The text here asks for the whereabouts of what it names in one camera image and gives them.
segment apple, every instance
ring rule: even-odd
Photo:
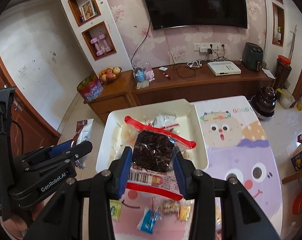
[[[107,68],[106,69],[106,74],[108,74],[108,73],[113,73],[113,69],[112,68]]]
[[[106,74],[102,75],[101,76],[101,80],[102,80],[102,82],[107,81],[107,75]]]
[[[108,73],[108,74],[106,75],[106,79],[107,79],[107,81],[112,80],[112,79],[113,79],[113,73]]]
[[[118,75],[120,72],[121,72],[121,68],[120,68],[120,67],[114,67],[114,68],[113,68],[113,73],[114,73],[115,75]]]

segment dumbbell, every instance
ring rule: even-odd
[[[91,44],[94,44],[95,49],[97,50],[97,56],[101,56],[103,54],[103,50],[100,48],[98,41],[98,38],[93,38],[90,42]]]
[[[112,48],[107,44],[106,35],[105,34],[100,35],[99,36],[99,40],[103,41],[103,43],[104,43],[104,49],[105,49],[106,52],[112,51]]]

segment white router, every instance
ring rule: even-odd
[[[232,61],[216,61],[208,63],[215,76],[241,74],[241,70]]]

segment dark seaweed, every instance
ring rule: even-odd
[[[132,161],[146,170],[167,172],[173,147],[166,135],[142,130],[134,144]]]

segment green snack packet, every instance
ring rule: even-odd
[[[110,200],[110,212],[112,219],[119,221],[122,202],[117,200]]]

